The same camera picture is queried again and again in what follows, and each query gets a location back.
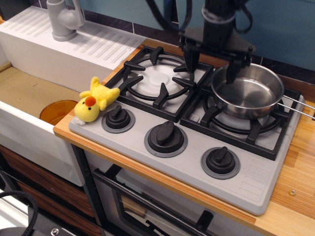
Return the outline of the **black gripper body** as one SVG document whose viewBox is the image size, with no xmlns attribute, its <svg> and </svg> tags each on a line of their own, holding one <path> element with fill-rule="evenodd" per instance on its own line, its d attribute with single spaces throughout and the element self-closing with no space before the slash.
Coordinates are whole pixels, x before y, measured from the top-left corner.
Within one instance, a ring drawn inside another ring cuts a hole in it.
<svg viewBox="0 0 315 236">
<path fill-rule="evenodd" d="M 188 27 L 180 33 L 180 47 L 227 61 L 250 61 L 255 46 L 244 40 L 233 25 Z"/>
</svg>

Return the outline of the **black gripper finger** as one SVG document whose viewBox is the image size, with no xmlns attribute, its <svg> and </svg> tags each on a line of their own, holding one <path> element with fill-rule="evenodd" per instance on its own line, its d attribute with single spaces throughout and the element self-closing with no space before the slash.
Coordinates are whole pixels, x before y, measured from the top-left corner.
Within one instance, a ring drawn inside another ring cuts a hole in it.
<svg viewBox="0 0 315 236">
<path fill-rule="evenodd" d="M 235 79 L 238 76 L 238 73 L 242 68 L 245 68 L 249 64 L 248 56 L 236 57 L 229 62 L 228 68 L 226 70 L 226 84 L 234 83 Z"/>
<path fill-rule="evenodd" d="M 183 46 L 184 60 L 188 72 L 194 72 L 199 62 L 199 52 L 194 51 L 188 45 Z"/>
</svg>

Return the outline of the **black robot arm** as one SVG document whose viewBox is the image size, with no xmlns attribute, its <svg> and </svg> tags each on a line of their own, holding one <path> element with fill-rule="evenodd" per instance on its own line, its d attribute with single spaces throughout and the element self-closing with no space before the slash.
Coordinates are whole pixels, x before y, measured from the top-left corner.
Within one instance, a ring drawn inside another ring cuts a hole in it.
<svg viewBox="0 0 315 236">
<path fill-rule="evenodd" d="M 193 72 L 200 54 L 229 61 L 226 83 L 232 84 L 240 70 L 249 66 L 255 46 L 240 34 L 252 27 L 252 15 L 245 0 L 206 0 L 201 9 L 204 25 L 186 28 L 180 33 L 180 47 L 184 53 L 187 71 Z M 246 29 L 236 28 L 236 13 L 242 10 L 250 21 Z"/>
</svg>

